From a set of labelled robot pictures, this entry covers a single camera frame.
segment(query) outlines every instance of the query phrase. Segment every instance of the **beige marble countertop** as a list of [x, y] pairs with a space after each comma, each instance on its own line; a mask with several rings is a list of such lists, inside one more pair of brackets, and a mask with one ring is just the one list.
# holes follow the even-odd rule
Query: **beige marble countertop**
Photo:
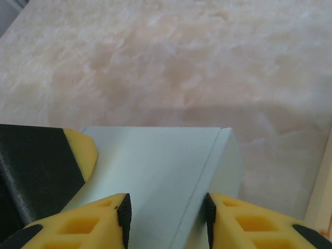
[[330, 0], [31, 0], [0, 122], [232, 127], [240, 197], [302, 218], [332, 124]]

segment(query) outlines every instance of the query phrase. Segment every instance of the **wooden edge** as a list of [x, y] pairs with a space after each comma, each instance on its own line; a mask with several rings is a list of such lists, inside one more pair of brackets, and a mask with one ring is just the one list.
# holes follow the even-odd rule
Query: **wooden edge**
[[328, 239], [332, 239], [332, 131], [313, 188], [304, 221]]

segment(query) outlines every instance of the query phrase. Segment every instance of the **white wall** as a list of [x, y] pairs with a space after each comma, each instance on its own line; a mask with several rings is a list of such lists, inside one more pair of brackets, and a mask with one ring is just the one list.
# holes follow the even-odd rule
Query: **white wall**
[[6, 0], [0, 0], [0, 37], [9, 28], [15, 18], [18, 16], [19, 11]]

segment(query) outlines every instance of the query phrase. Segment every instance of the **black rubber surface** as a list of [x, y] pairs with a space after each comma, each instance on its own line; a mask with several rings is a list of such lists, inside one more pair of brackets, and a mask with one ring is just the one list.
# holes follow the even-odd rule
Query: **black rubber surface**
[[0, 177], [0, 243], [23, 227], [21, 217]]
[[21, 249], [30, 239], [39, 233], [42, 228], [42, 225], [37, 224], [21, 229], [0, 244], [0, 249]]
[[209, 239], [209, 247], [212, 249], [213, 246], [213, 224], [216, 222], [216, 211], [217, 207], [214, 204], [209, 193], [205, 197], [206, 205], [206, 222], [207, 222], [207, 236]]
[[129, 194], [126, 194], [126, 196], [124, 197], [120, 207], [118, 208], [117, 213], [119, 219], [119, 226], [122, 227], [123, 245], [125, 249], [128, 249], [131, 223], [131, 201]]
[[317, 231], [302, 225], [293, 225], [294, 229], [317, 249], [332, 249], [332, 243]]
[[0, 176], [24, 225], [60, 212], [85, 183], [60, 128], [0, 124]]

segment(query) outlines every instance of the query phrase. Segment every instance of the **white box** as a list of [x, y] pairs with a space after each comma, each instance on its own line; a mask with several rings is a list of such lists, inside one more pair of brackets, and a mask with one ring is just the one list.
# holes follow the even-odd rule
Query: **white box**
[[129, 248], [209, 248], [200, 212], [207, 192], [236, 197], [243, 162], [232, 129], [90, 127], [90, 180], [65, 210], [128, 192]]

